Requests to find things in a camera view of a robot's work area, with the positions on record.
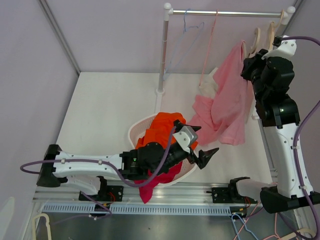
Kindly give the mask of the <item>magenta t shirt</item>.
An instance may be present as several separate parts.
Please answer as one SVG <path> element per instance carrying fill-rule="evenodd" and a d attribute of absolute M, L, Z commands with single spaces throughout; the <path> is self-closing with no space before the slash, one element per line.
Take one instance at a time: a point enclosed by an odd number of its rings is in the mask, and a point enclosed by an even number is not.
<path fill-rule="evenodd" d="M 171 167 L 168 173 L 162 173 L 156 176 L 150 183 L 139 187 L 139 196 L 144 204 L 148 203 L 153 196 L 153 190 L 158 184 L 171 183 L 175 176 L 181 171 L 182 163 Z"/>

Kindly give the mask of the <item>cream white t shirt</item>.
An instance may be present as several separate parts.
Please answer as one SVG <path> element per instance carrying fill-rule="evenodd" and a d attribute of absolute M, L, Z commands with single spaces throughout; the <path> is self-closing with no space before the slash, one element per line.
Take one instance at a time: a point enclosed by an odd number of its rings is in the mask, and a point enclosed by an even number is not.
<path fill-rule="evenodd" d="M 201 83 L 199 85 L 199 91 L 202 96 L 211 98 L 213 99 L 218 91 L 218 84 L 214 80 L 214 74 L 218 70 L 217 67 L 215 67 L 209 74 L 202 76 L 201 77 Z M 249 121 L 249 119 L 255 120 L 256 116 L 254 114 L 255 112 L 255 103 L 256 101 L 254 100 L 254 93 L 253 93 L 253 88 L 249 88 L 250 93 L 251 93 L 251 99 L 248 101 L 248 104 L 250 106 L 249 110 L 246 110 L 246 120 L 245 123 Z"/>

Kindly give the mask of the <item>pink t shirt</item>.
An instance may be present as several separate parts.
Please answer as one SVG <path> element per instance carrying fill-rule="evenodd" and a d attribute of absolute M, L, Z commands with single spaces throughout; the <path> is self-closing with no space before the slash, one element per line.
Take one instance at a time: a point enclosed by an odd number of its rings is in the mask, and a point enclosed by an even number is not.
<path fill-rule="evenodd" d="M 197 131 L 201 146 L 215 141 L 233 146 L 245 143 L 245 123 L 254 98 L 251 83 L 241 77 L 245 44 L 244 40 L 238 42 L 213 74 L 217 84 L 214 98 L 195 97 L 195 115 L 188 124 L 201 127 Z"/>

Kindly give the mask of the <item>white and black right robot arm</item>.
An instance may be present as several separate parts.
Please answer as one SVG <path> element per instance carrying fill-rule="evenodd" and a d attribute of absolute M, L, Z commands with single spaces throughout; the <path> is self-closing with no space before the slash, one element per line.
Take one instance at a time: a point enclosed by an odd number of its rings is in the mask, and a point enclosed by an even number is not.
<path fill-rule="evenodd" d="M 287 93 L 295 77 L 293 64 L 268 53 L 261 49 L 246 58 L 241 76 L 252 83 L 255 109 L 277 169 L 277 184 L 238 177 L 230 180 L 227 196 L 235 203 L 244 197 L 259 201 L 273 214 L 318 205 L 320 194 L 309 181 L 295 135 L 301 120 L 296 102 Z"/>

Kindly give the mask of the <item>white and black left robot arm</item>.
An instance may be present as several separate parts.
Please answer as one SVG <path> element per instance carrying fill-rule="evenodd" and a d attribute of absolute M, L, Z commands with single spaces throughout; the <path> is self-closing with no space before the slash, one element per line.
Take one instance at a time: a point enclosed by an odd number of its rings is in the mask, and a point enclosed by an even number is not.
<path fill-rule="evenodd" d="M 179 120 L 175 120 L 173 126 L 169 139 L 175 139 L 175 143 L 170 142 L 167 147 L 150 142 L 114 155 L 73 155 L 62 151 L 59 145 L 51 144 L 45 153 L 36 184 L 45 188 L 67 184 L 101 201 L 107 197 L 108 188 L 101 183 L 93 184 L 93 177 L 119 177 L 127 185 L 136 187 L 135 181 L 149 183 L 184 160 L 203 169 L 219 149 L 194 153 L 191 145 L 197 140 L 196 132 L 200 127 L 183 124 Z"/>

